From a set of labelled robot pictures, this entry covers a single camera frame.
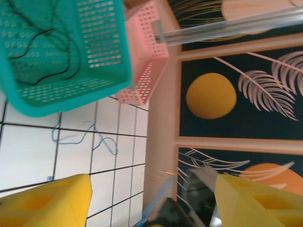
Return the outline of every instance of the black wire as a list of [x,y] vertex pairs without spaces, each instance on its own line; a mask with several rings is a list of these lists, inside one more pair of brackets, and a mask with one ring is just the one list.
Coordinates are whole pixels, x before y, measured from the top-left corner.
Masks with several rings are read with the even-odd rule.
[[36,82],[34,83],[30,83],[30,82],[27,82],[27,81],[22,81],[22,80],[19,80],[19,79],[16,79],[17,82],[19,83],[22,83],[22,84],[26,84],[26,85],[37,85],[38,83],[40,83],[42,80],[46,79],[46,78],[49,78],[49,77],[52,77],[52,76],[56,76],[56,75],[60,75],[60,74],[63,74],[63,73],[66,73],[70,67],[71,67],[71,43],[74,44],[75,48],[76,48],[76,51],[77,51],[77,55],[79,57],[79,61],[78,61],[78,66],[77,66],[77,69],[75,71],[75,73],[73,73],[71,76],[67,77],[67,78],[64,78],[62,80],[68,80],[68,79],[71,79],[73,78],[74,76],[76,76],[78,74],[78,72],[81,70],[81,51],[79,49],[79,46],[77,45],[77,43],[69,36],[69,33],[68,33],[68,27],[67,25],[58,17],[58,15],[56,14],[56,8],[57,8],[57,5],[58,5],[58,2],[59,0],[56,0],[55,4],[53,4],[53,7],[52,7],[52,17],[51,17],[51,25],[53,25],[53,22],[55,19],[57,19],[61,25],[63,26],[65,32],[63,31],[60,31],[58,29],[55,29],[55,28],[51,28],[51,29],[48,29],[48,30],[45,30],[45,31],[42,31],[42,28],[40,28],[38,25],[36,25],[34,22],[32,22],[28,17],[26,17],[23,13],[21,13],[20,11],[17,10],[16,6],[14,5],[14,3],[11,1],[11,0],[7,0],[8,3],[9,3],[9,6],[12,8],[13,10],[13,13],[19,15],[22,19],[25,20],[25,22],[35,28],[36,30],[39,30],[40,32],[38,34],[36,34],[33,38],[31,38],[31,40],[29,41],[29,44],[28,44],[28,47],[25,51],[24,54],[18,56],[18,57],[10,57],[9,59],[18,59],[18,58],[22,58],[24,57],[30,50],[30,47],[32,45],[32,42],[34,41],[35,38],[37,38],[39,35],[45,35],[47,32],[49,31],[53,31],[52,33],[50,34],[47,34],[45,35],[46,37],[48,38],[56,38],[57,40],[59,40],[59,42],[61,42],[63,45],[65,45],[65,41],[62,40],[60,37],[54,35],[53,33],[54,32],[58,32],[62,35],[64,35],[66,38],[67,38],[67,44],[66,44],[66,48],[63,49],[61,48],[60,46],[58,46],[58,44],[53,41],[52,39],[49,40],[49,41],[52,41],[52,43],[54,44],[54,46],[59,50],[59,51],[62,51],[62,52],[67,52],[67,67],[65,70],[61,71],[61,72],[57,72],[57,73],[53,73],[53,74],[49,74],[49,75],[46,75],[42,78],[40,78],[39,80],[37,80]]

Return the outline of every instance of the leaf illustration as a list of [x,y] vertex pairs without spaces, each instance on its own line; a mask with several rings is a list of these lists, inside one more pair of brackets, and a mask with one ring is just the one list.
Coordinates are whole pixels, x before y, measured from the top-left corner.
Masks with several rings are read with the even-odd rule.
[[297,121],[294,116],[294,97],[272,75],[259,70],[242,73],[238,87],[258,110],[261,111],[262,108],[268,112],[277,111]]
[[280,81],[280,87],[297,94],[299,89],[303,96],[303,51],[288,53],[271,65],[272,75]]

